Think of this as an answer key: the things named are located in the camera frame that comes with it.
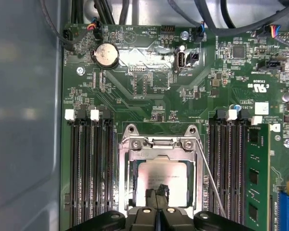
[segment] blue slot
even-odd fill
[[[278,226],[279,231],[289,231],[289,196],[285,192],[278,193]]]

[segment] wire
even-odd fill
[[[231,29],[236,28],[228,12],[227,0],[221,0],[221,12],[222,12],[223,20],[225,21],[227,27]]]
[[[204,30],[205,30],[204,23],[200,24],[200,26],[201,26],[201,32],[204,33]]]
[[[83,0],[77,0],[77,23],[83,24]]]
[[[91,23],[87,26],[87,30],[93,30],[96,28],[96,23]]]
[[[274,38],[277,42],[280,42],[280,43],[282,43],[282,44],[284,44],[284,45],[287,45],[287,46],[289,46],[289,42],[287,42],[287,41],[285,41],[285,40],[283,40],[280,36],[275,36],[275,38]]]
[[[66,45],[74,45],[78,42],[80,42],[88,33],[88,30],[84,30],[82,31],[78,37],[76,37],[74,40],[70,41],[70,40],[67,40],[65,39],[62,35],[59,34],[59,32],[57,31],[56,27],[54,26],[49,14],[48,14],[48,11],[47,11],[47,8],[46,8],[46,4],[45,4],[45,0],[39,0],[40,4],[41,4],[41,7],[42,7],[42,12],[43,12],[43,16],[47,22],[47,24],[49,25],[51,31],[63,42],[65,43]]]
[[[203,20],[205,21],[205,23],[207,24],[208,28],[217,36],[234,36],[237,34],[241,34],[241,33],[245,33],[247,31],[252,31],[255,30],[263,25],[268,25],[278,19],[280,19],[281,17],[284,17],[285,15],[287,15],[289,13],[289,7],[286,7],[284,9],[282,9],[281,11],[271,15],[270,17],[264,18],[256,23],[247,25],[247,26],[243,26],[243,27],[239,27],[239,28],[234,28],[234,29],[217,29],[212,17],[210,15],[210,12],[208,10],[208,6],[205,0],[194,0],[198,11],[200,13],[200,15],[202,16]]]
[[[102,23],[109,24],[109,22],[107,20],[107,16],[105,14],[105,11],[103,9],[101,0],[94,0],[94,3],[95,3],[95,7],[96,7],[96,9],[98,11],[98,14],[100,15]]]
[[[114,17],[112,16],[112,12],[110,10],[108,1],[107,0],[101,0],[101,3],[103,5],[103,9],[104,9],[105,15],[106,15],[106,17],[108,19],[108,22],[110,24],[113,24],[113,25],[116,24],[115,20],[114,20]]]
[[[195,20],[191,19],[189,16],[187,16],[187,14],[184,13],[184,11],[175,3],[174,0],[167,0],[167,2],[171,6],[171,8],[173,8],[174,11],[176,11],[179,15],[181,15],[190,24],[198,27],[201,25],[201,23],[198,23]]]
[[[223,208],[223,204],[222,204],[221,198],[220,198],[220,196],[219,196],[219,194],[218,194],[218,190],[217,190],[217,187],[216,187],[215,182],[214,182],[214,178],[213,178],[213,176],[212,176],[212,174],[211,174],[211,171],[210,171],[208,162],[207,162],[207,160],[206,160],[206,156],[204,155],[204,152],[203,152],[203,150],[202,150],[202,148],[201,148],[201,144],[200,144],[200,142],[199,142],[198,139],[196,139],[196,143],[197,143],[198,148],[199,148],[199,150],[200,150],[200,153],[201,153],[203,162],[204,162],[204,164],[205,164],[205,167],[206,167],[206,169],[207,169],[207,171],[208,171],[209,179],[210,179],[210,181],[211,181],[211,185],[212,185],[214,194],[215,194],[215,196],[216,196],[216,198],[217,198],[217,201],[218,201],[218,204],[219,204],[219,206],[220,206],[221,214],[222,214],[222,216],[223,216],[224,218],[227,218],[226,213],[225,213],[225,210],[224,210],[224,208]]]
[[[130,0],[122,0],[122,10],[119,18],[119,24],[125,25],[127,19],[127,13],[129,11]]]
[[[77,8],[76,8],[76,0],[72,0],[71,6],[71,23],[77,22]]]

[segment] blue wire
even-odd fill
[[[202,29],[202,33],[204,32],[204,25],[203,24],[200,24],[201,25],[201,29]]]
[[[275,30],[275,37],[278,35],[279,29],[280,29],[280,26],[278,26]]]

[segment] gray case wall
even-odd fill
[[[55,25],[66,23],[68,1],[46,1]],[[134,12],[138,11],[133,23],[188,25],[166,0],[133,2]],[[201,20],[193,0],[177,2]],[[225,26],[219,1],[207,2],[217,26]],[[283,8],[271,0],[228,2],[237,26]],[[117,20],[121,0],[112,3]],[[289,26],[289,17],[281,22]],[[38,0],[0,0],[0,231],[58,230],[62,68],[58,44]]]

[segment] mounting screw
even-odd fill
[[[209,215],[205,213],[200,213],[199,215],[202,219],[209,219]]]
[[[185,149],[192,149],[193,148],[193,143],[189,140],[184,141],[183,147]]]
[[[285,139],[285,141],[284,141],[284,146],[285,146],[286,148],[289,148],[289,139]]]
[[[189,33],[187,31],[181,32],[181,39],[182,40],[188,40],[189,39]]]
[[[119,215],[118,214],[111,215],[111,218],[112,219],[117,219],[117,218],[119,218]]]
[[[85,74],[85,68],[83,68],[82,66],[77,67],[76,69],[77,75],[79,76],[83,76]]]
[[[131,146],[133,148],[140,148],[141,147],[141,143],[139,140],[134,140],[132,143],[131,143]]]
[[[169,213],[174,213],[174,212],[175,212],[175,209],[174,209],[174,208],[167,208],[167,212],[169,212]]]

